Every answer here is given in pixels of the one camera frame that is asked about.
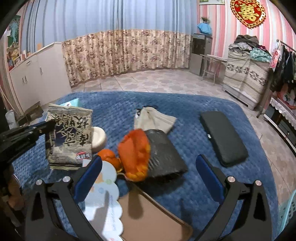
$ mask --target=turquoise plastic basket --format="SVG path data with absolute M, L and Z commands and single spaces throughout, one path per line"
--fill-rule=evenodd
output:
M 293 191 L 291 197 L 279 207 L 279 234 L 286 227 L 292 216 L 296 213 L 296 190 Z

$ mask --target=metal rod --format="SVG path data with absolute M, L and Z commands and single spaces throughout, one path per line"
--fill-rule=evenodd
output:
M 286 45 L 289 49 L 292 49 L 295 53 L 296 53 L 296 50 L 291 48 L 288 44 L 284 43 L 283 41 L 280 41 L 283 45 Z

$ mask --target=dresser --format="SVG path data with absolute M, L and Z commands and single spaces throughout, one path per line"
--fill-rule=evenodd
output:
M 9 74 L 23 112 L 39 101 L 45 105 L 71 93 L 60 42 L 33 53 Z

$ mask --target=blue bedspread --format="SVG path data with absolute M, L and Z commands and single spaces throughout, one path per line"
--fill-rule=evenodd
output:
M 203 230 L 218 207 L 195 168 L 195 159 L 199 154 L 204 154 L 211 164 L 221 168 L 226 176 L 232 175 L 245 183 L 252 183 L 256 179 L 262 181 L 271 212 L 273 239 L 275 238 L 278 199 L 274 178 L 260 141 L 239 105 L 229 100 L 207 96 L 138 92 L 73 93 L 61 98 L 57 104 L 75 98 L 80 99 L 82 107 L 93 109 L 93 126 L 105 130 L 108 139 L 106 148 L 116 153 L 120 140 L 133 129 L 136 108 L 158 106 L 160 112 L 177 117 L 168 137 L 187 164 L 188 172 L 167 184 L 146 181 L 140 187 L 168 211 L 193 227 L 191 240 Z M 230 168 L 220 165 L 199 121 L 200 113 L 204 111 L 222 111 L 228 117 L 248 150 L 247 161 Z M 49 169 L 45 159 L 44 137 L 40 137 L 36 146 L 14 161 L 13 165 L 26 198 L 37 179 L 53 182 L 70 174 L 67 171 Z M 121 194 L 124 194 L 125 184 L 120 182 L 118 186 Z M 241 203 L 237 205 L 224 234 L 231 231 L 240 206 Z

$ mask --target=pink striped wallpaper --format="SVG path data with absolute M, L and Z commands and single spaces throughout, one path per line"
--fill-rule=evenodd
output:
M 259 44 L 264 45 L 271 52 L 277 39 L 282 40 L 296 49 L 296 35 L 291 26 L 269 0 L 257 0 L 266 11 L 265 21 L 258 27 L 248 29 L 232 13 L 230 1 L 225 0 L 225 5 L 198 5 L 197 17 L 209 17 L 213 30 L 212 55 L 227 58 L 228 46 L 233 43 L 239 34 L 256 35 Z

